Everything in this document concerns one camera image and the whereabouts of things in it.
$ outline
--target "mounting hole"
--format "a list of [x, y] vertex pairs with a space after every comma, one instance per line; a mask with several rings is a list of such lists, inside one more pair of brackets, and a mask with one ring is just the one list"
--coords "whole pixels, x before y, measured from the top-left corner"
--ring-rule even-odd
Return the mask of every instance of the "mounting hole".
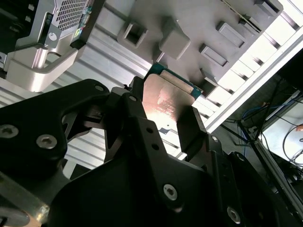
[[149, 133], [153, 133], [153, 130], [151, 128], [146, 129]]
[[230, 183], [230, 182], [231, 182], [231, 180], [229, 179], [229, 177], [228, 177], [228, 176], [223, 175], [223, 177], [224, 177], [224, 179], [226, 180], [226, 182], [227, 182], [227, 183]]
[[151, 147], [154, 148], [155, 150], [159, 150], [159, 146], [157, 144], [152, 144]]

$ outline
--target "blue cable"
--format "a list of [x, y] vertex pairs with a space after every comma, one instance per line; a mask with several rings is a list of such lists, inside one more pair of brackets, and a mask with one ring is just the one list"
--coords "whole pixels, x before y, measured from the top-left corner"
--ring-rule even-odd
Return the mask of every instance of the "blue cable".
[[[275, 109], [275, 108], [279, 108], [279, 107], [282, 107], [282, 106], [290, 105], [290, 104], [293, 103], [293, 102], [294, 102], [294, 100], [290, 100], [290, 101], [289, 101], [288, 103], [286, 103], [286, 104], [272, 106], [270, 109]], [[245, 111], [244, 114], [242, 115], [242, 118], [241, 118], [241, 119], [243, 119], [244, 117], [246, 117], [246, 115], [247, 115], [248, 113], [250, 113], [251, 111], [259, 110], [259, 109], [262, 109], [262, 108], [264, 108], [264, 107], [265, 107], [265, 106], [263, 106], [263, 107], [255, 107], [255, 108], [252, 108], [252, 109], [249, 109], [249, 110]]]

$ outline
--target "screw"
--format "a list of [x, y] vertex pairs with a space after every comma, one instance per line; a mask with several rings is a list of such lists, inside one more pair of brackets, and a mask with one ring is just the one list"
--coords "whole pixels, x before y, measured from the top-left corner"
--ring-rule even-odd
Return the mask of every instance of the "screw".
[[57, 145], [57, 139], [52, 135], [41, 135], [37, 138], [37, 145], [43, 149], [53, 149]]
[[174, 188], [174, 186], [172, 186], [170, 184], [164, 185], [163, 191], [164, 191], [164, 194], [167, 196], [167, 198], [169, 198], [172, 201], [175, 201], [178, 197], [178, 193], [177, 193], [176, 189]]
[[137, 99], [136, 99], [135, 97], [133, 97], [133, 96], [129, 96], [129, 98], [130, 98], [131, 100], [133, 100], [133, 101], [137, 101]]
[[215, 136], [212, 136], [212, 139], [213, 139], [216, 143], [219, 141]]
[[99, 91], [104, 91], [103, 87], [99, 86], [99, 85], [96, 85], [95, 86], [95, 89], [99, 90]]
[[14, 125], [4, 124], [0, 126], [0, 138], [10, 139], [17, 136], [18, 133], [19, 130]]
[[227, 214], [231, 218], [231, 220], [234, 221], [234, 223], [236, 223], [236, 224], [241, 223], [241, 219], [240, 219], [240, 216], [239, 216], [238, 212], [235, 211], [233, 208], [228, 207], [227, 208]]

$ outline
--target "bright light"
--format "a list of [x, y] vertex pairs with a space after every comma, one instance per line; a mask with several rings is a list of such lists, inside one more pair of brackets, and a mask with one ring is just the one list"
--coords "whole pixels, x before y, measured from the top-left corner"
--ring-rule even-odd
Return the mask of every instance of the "bright light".
[[232, 70], [227, 71], [227, 73], [218, 82], [221, 87], [232, 91], [238, 90], [244, 83], [245, 80], [239, 77]]
[[238, 75], [251, 77], [254, 74], [254, 71], [244, 65], [241, 61], [237, 61], [231, 68]]
[[260, 59], [263, 62], [267, 62], [276, 51], [277, 49], [263, 35], [261, 35], [247, 50], [253, 57]]
[[211, 94], [207, 97], [207, 99], [215, 102], [223, 104], [226, 100], [228, 100], [232, 95], [224, 90], [222, 87], [216, 87]]
[[295, 30], [283, 17], [278, 16], [265, 32], [282, 46], [293, 36]]
[[240, 57], [240, 61], [246, 65], [248, 68], [253, 70], [254, 72], [257, 71], [261, 66], [255, 61], [255, 59], [249, 54], [244, 53], [242, 57]]
[[[300, 6], [302, 5], [302, 0], [291, 0], [294, 5], [296, 5], [297, 8], [300, 9]], [[281, 4], [283, 5], [284, 12], [298, 25], [303, 26], [303, 15], [301, 12], [299, 12], [288, 0], [279, 0]]]

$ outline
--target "vent grille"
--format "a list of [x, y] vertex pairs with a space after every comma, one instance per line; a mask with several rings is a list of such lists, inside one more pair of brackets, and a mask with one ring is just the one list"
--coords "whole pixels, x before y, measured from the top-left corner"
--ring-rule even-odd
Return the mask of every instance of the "vent grille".
[[57, 22], [61, 31], [79, 24], [87, 0], [65, 0], [62, 2]]

